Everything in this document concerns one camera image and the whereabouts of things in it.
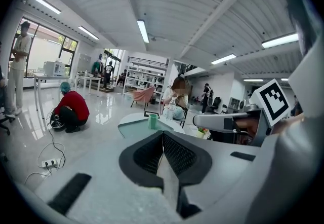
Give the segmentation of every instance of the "sneaker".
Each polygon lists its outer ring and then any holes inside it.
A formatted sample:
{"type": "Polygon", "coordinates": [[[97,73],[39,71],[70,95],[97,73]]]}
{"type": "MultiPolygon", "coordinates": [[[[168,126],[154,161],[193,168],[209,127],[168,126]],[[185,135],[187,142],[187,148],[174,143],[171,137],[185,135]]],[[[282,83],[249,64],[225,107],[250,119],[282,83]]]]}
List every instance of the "sneaker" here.
{"type": "Polygon", "coordinates": [[[13,114],[5,114],[5,117],[9,118],[9,119],[15,119],[16,118],[16,116],[13,115],[13,114]]]}
{"type": "Polygon", "coordinates": [[[16,116],[19,115],[19,114],[21,114],[21,113],[22,113],[22,108],[16,109],[16,111],[15,111],[15,115],[16,116]]]}
{"type": "Polygon", "coordinates": [[[77,132],[80,131],[80,127],[76,127],[75,129],[66,129],[65,132],[66,133],[73,133],[73,132],[77,132]]]}

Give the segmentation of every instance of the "green cup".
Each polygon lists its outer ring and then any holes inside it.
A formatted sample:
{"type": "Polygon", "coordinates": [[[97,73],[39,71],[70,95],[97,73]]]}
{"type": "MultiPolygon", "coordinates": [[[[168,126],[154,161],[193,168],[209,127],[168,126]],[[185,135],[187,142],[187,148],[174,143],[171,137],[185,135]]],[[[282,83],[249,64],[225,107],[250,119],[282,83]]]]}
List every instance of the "green cup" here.
{"type": "Polygon", "coordinates": [[[156,115],[156,114],[150,114],[148,116],[148,128],[149,129],[155,129],[156,128],[157,119],[158,119],[158,115],[156,115]]]}

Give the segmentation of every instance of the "microwave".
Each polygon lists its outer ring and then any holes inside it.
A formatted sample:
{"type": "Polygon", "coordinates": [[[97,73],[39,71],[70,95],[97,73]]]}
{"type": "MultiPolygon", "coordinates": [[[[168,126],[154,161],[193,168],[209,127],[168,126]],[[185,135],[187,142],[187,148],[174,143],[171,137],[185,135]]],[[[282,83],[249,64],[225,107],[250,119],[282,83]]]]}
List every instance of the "microwave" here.
{"type": "Polygon", "coordinates": [[[65,76],[65,64],[60,62],[44,62],[44,74],[47,76],[65,76]]]}

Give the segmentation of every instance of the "fluorescent light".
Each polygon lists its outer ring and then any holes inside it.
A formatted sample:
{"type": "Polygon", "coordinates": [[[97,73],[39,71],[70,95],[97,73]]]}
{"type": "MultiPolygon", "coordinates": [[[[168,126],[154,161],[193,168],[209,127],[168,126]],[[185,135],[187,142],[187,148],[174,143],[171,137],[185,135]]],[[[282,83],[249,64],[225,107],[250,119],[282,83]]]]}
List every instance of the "fluorescent light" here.
{"type": "Polygon", "coordinates": [[[243,79],[245,82],[263,82],[262,79],[243,79]]]}
{"type": "Polygon", "coordinates": [[[55,43],[55,44],[57,44],[57,45],[61,45],[60,43],[55,42],[55,41],[53,41],[53,40],[47,40],[47,41],[52,42],[52,43],[55,43]]]}
{"type": "Polygon", "coordinates": [[[294,42],[294,41],[298,41],[297,33],[286,35],[286,36],[281,36],[281,37],[273,39],[273,40],[268,40],[268,41],[262,42],[262,46],[264,48],[271,48],[271,47],[275,47],[278,45],[282,45],[282,44],[286,44],[286,43],[290,43],[290,42],[294,42]]]}
{"type": "Polygon", "coordinates": [[[61,13],[61,11],[59,9],[56,9],[53,5],[49,4],[45,0],[35,0],[35,1],[39,2],[40,4],[43,4],[45,7],[49,8],[51,11],[54,11],[56,14],[61,13]]]}
{"type": "Polygon", "coordinates": [[[146,32],[146,27],[145,27],[145,21],[139,19],[137,21],[137,24],[138,24],[138,27],[140,28],[140,31],[141,31],[144,42],[149,43],[147,32],[146,32]]]}
{"type": "Polygon", "coordinates": [[[214,62],[212,62],[212,64],[218,64],[218,63],[221,63],[221,62],[225,62],[225,61],[230,60],[230,59],[233,59],[235,57],[236,56],[234,54],[231,54],[229,56],[225,56],[225,57],[223,57],[221,59],[215,60],[214,62]]]}
{"type": "Polygon", "coordinates": [[[86,30],[84,27],[80,26],[79,29],[87,33],[89,36],[92,36],[94,39],[98,40],[99,38],[93,35],[90,31],[86,30]]]}

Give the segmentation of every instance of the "electrical outlet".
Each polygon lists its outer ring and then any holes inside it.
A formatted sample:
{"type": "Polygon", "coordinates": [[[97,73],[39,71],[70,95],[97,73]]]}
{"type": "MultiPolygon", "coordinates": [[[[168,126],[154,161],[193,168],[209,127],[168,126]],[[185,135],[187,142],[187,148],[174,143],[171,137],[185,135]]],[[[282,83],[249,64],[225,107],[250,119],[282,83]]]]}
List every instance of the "electrical outlet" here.
{"type": "Polygon", "coordinates": [[[49,160],[45,160],[45,161],[42,161],[42,167],[46,168],[46,165],[45,165],[45,162],[48,163],[47,167],[52,167],[52,161],[54,161],[54,166],[58,167],[58,163],[57,163],[57,160],[55,158],[52,158],[52,159],[49,159],[49,160]]]}

